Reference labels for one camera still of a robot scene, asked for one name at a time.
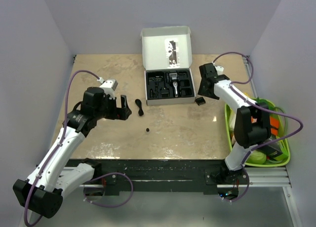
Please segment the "black silver hair clipper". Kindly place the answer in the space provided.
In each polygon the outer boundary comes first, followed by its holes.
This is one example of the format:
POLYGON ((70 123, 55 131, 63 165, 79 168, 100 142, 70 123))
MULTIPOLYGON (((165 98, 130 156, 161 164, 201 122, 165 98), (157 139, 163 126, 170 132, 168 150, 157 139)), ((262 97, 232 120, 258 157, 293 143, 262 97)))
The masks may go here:
POLYGON ((178 92, 178 74, 176 72, 169 74, 170 81, 172 83, 175 97, 178 98, 179 92, 178 92))

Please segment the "white clipper kit box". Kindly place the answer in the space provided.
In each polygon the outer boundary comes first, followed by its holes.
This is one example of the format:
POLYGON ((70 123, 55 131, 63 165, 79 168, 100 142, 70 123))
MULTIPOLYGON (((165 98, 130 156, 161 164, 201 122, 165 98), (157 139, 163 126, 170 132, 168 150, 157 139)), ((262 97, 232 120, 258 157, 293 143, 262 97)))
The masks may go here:
POLYGON ((196 90, 193 81, 191 30, 188 26, 143 28, 142 58, 145 69, 145 92, 148 106, 193 103, 196 90), (186 72, 188 78, 178 78, 178 98, 169 74, 186 72))

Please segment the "black clipper guard comb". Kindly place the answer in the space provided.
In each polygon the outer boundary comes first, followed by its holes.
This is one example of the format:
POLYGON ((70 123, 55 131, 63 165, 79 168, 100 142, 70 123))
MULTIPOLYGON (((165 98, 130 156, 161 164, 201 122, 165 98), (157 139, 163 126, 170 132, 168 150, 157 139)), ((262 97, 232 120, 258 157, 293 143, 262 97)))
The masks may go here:
POLYGON ((186 72, 184 72, 184 73, 179 73, 179 74, 178 74, 178 78, 179 78, 179 80, 185 80, 185 79, 188 78, 188 75, 187 75, 186 72))

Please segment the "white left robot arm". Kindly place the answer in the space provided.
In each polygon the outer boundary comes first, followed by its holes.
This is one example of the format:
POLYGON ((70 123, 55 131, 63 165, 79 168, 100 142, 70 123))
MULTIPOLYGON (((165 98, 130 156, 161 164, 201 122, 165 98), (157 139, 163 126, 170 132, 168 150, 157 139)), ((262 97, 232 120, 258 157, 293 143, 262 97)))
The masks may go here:
POLYGON ((57 139, 36 169, 25 179, 18 179, 13 191, 21 206, 42 217, 52 218, 63 199, 83 183, 96 184, 102 179, 101 164, 84 159, 69 174, 61 172, 76 148, 101 119, 127 120, 132 114, 126 95, 116 99, 101 87, 89 87, 73 110, 67 114, 57 139))

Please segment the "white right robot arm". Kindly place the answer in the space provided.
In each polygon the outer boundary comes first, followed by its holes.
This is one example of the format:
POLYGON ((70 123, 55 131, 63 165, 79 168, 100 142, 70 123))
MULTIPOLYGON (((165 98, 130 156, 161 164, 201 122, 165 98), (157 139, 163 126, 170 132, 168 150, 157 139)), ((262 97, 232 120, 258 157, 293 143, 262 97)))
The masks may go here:
POLYGON ((231 184, 237 179, 237 170, 244 166, 251 149, 271 136, 268 106, 264 103, 258 104, 243 94, 226 75, 219 75, 212 63, 199 66, 199 72, 201 82, 198 95, 224 100, 236 115, 236 142, 225 158, 226 168, 220 171, 221 181, 231 184))

